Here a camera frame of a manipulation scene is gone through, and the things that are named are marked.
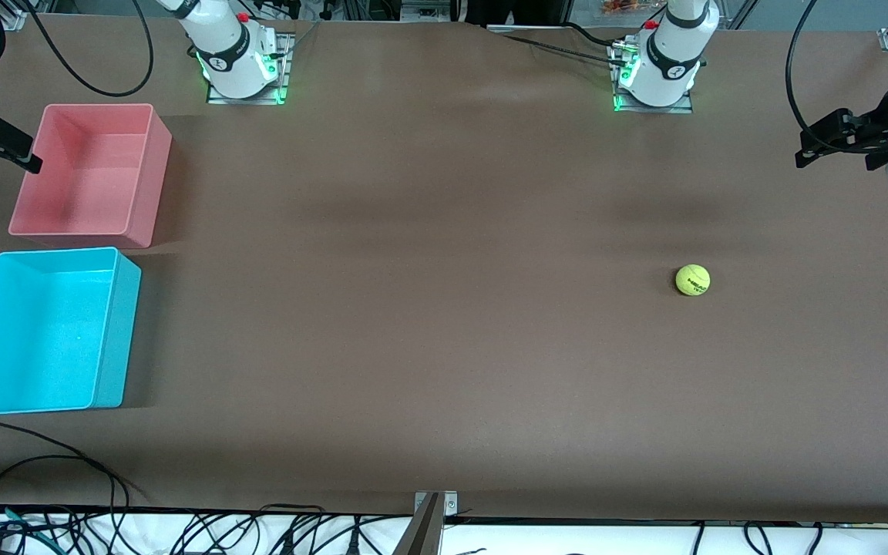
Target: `table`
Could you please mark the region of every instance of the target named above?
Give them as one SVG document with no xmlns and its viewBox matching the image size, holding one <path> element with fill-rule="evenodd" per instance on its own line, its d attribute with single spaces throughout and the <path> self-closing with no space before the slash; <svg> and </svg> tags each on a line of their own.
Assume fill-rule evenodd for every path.
<svg viewBox="0 0 888 555">
<path fill-rule="evenodd" d="M 137 81 L 133 18 L 49 28 L 96 85 Z M 298 27 L 303 34 L 306 22 Z M 693 116 L 614 113 L 606 73 L 471 25 L 321 24 L 286 106 L 208 106 L 152 21 L 175 137 L 126 404 L 3 419 L 149 506 L 321 503 L 473 516 L 888 521 L 888 179 L 799 171 L 789 36 L 718 32 Z M 536 39 L 590 49 L 570 31 Z M 888 88 L 871 34 L 805 35 L 815 120 Z M 33 27 L 0 116 L 102 102 Z M 22 172 L 0 161 L 0 252 Z M 711 270 L 701 298 L 681 264 Z M 0 469 L 45 452 L 0 432 Z M 106 503 L 63 463 L 0 502 Z"/>
</svg>

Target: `tennis ball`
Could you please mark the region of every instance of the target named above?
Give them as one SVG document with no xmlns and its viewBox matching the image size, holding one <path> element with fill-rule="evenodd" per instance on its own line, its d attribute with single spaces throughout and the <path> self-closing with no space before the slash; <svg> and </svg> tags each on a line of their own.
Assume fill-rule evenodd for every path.
<svg viewBox="0 0 888 555">
<path fill-rule="evenodd" d="M 687 264 L 677 270 L 677 289 L 682 294 L 698 296 L 711 285 L 711 275 L 697 264 Z"/>
</svg>

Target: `mounting plate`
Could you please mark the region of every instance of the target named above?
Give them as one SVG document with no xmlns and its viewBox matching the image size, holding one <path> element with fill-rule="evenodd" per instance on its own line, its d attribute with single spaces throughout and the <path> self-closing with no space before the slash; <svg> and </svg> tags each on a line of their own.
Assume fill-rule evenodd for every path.
<svg viewBox="0 0 888 555">
<path fill-rule="evenodd" d="M 286 104 L 286 90 L 290 85 L 290 70 L 293 67 L 293 44 L 296 41 L 292 32 L 278 32 L 275 34 L 274 45 L 268 45 L 267 50 L 272 52 L 286 52 L 278 59 L 267 61 L 267 69 L 275 70 L 277 77 L 266 85 L 260 92 L 249 98 L 233 99 L 222 95 L 211 84 L 207 87 L 208 104 L 227 104 L 239 106 L 277 106 Z"/>
<path fill-rule="evenodd" d="M 420 508 L 423 498 L 433 492 L 416 492 L 413 499 L 413 512 Z M 444 492 L 444 516 L 455 516 L 458 513 L 458 492 Z"/>
<path fill-rule="evenodd" d="M 616 42 L 616 45 L 606 46 L 606 53 L 609 59 L 623 60 L 627 64 L 631 62 L 632 45 L 638 43 L 636 35 L 629 35 L 623 42 Z M 621 74 L 628 70 L 628 66 L 612 66 L 612 88 L 614 91 L 614 108 L 616 112 L 644 112 L 644 113 L 693 113 L 694 107 L 691 105 L 690 91 L 684 91 L 684 95 L 675 104 L 670 106 L 649 106 L 639 102 L 637 98 L 632 96 L 632 92 L 624 88 L 620 84 Z"/>
</svg>

